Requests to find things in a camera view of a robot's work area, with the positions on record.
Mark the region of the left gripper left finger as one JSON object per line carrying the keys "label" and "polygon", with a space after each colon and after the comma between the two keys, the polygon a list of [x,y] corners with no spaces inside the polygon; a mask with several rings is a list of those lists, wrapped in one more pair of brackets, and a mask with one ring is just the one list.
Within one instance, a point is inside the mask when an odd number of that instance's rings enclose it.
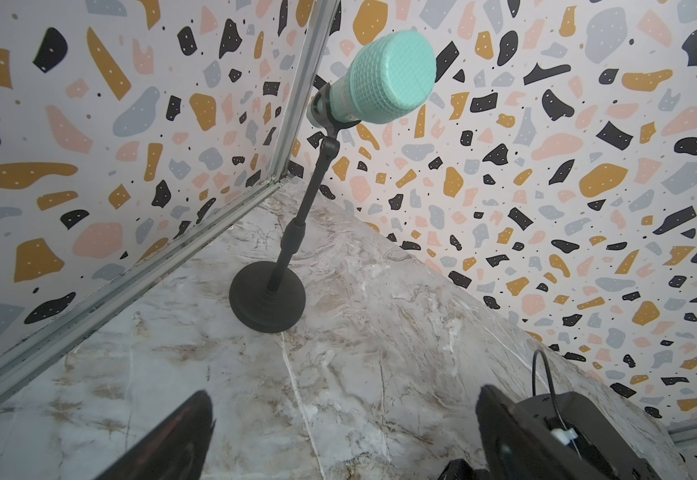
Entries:
{"label": "left gripper left finger", "polygon": [[98,480],[200,479],[212,433],[212,400],[206,390],[196,391]]}

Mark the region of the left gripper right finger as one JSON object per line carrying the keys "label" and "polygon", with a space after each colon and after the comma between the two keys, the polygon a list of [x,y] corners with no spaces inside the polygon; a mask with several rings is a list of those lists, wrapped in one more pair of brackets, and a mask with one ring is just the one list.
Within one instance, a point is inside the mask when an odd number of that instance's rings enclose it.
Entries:
{"label": "left gripper right finger", "polygon": [[570,478],[565,445],[497,387],[481,388],[475,413],[492,478]]}

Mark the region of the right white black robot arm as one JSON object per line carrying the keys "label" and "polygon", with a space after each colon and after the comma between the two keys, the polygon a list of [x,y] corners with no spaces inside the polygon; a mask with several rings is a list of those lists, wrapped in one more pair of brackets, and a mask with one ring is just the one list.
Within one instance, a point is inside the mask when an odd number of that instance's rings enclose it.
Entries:
{"label": "right white black robot arm", "polygon": [[656,479],[658,474],[637,455],[586,396],[555,391],[546,354],[532,357],[531,374],[542,363],[548,392],[511,401],[493,385],[481,388],[475,406],[486,468],[451,460],[441,479]]}

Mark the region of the mint green microphone on stand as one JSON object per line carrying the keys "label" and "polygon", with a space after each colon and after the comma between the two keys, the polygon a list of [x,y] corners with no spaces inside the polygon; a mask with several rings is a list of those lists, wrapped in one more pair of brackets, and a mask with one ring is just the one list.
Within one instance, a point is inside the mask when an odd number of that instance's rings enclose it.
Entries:
{"label": "mint green microphone on stand", "polygon": [[433,49],[416,31],[400,31],[364,46],[346,74],[328,83],[308,105],[308,120],[324,130],[314,173],[294,219],[288,223],[276,261],[254,262],[230,285],[230,307],[246,327],[280,333],[296,325],[306,308],[306,288],[290,270],[306,236],[306,218],[322,180],[340,153],[338,133],[362,123],[394,122],[422,106],[436,78]]}

